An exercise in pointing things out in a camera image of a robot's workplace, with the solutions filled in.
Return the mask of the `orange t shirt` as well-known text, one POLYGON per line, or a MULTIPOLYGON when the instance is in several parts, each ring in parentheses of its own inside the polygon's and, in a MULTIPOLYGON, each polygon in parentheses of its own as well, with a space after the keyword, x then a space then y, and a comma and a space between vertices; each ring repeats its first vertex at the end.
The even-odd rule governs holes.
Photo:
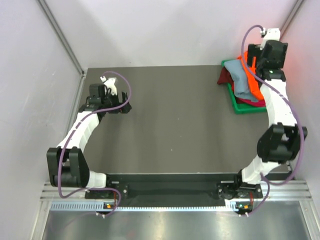
POLYGON ((244 69, 244 72, 246 74, 247 84, 248 84, 248 88, 250 90, 250 93, 258 101, 262 101, 262 100, 264 100, 264 97, 260 91, 259 84, 258 84, 257 80, 254 78, 254 76, 248 71, 248 69, 245 67, 245 64, 244 64, 244 61, 246 62, 248 60, 248 52, 245 51, 243 55, 244 55, 244 57, 239 56, 237 59, 240 60, 242 67, 244 69))

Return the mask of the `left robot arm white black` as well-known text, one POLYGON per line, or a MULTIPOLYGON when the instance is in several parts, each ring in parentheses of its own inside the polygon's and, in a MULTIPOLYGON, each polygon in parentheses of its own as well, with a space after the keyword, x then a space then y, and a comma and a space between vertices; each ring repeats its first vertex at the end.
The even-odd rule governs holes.
POLYGON ((49 181, 53 187, 96 188, 102 198, 109 198, 114 191, 105 173, 89 169, 84 157, 85 147, 106 113, 127 114, 132 109, 128 94, 121 93, 119 100, 116 78, 89 86, 89 96, 79 108, 76 120, 66 137, 46 153, 49 181))

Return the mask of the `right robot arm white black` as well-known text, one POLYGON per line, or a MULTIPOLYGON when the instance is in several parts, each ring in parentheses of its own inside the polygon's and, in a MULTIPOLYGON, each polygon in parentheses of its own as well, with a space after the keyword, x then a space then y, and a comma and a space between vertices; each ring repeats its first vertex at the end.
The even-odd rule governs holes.
POLYGON ((258 188, 261 180, 271 170, 288 161, 299 165, 308 135, 301 126, 286 92, 286 77, 282 70, 287 53, 287 43, 267 40, 262 45, 248 46, 247 64, 255 57, 255 78, 262 84, 262 93, 268 114, 269 127, 257 142, 256 157, 235 177, 233 192, 245 198, 258 188))

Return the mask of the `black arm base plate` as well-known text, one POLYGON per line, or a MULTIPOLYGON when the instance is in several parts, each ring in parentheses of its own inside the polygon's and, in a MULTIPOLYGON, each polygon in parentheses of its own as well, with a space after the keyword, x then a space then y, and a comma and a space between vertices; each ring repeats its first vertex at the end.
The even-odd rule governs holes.
POLYGON ((222 207, 263 198, 261 186, 242 183, 238 173, 115 173, 107 183, 120 192, 121 207, 222 207))

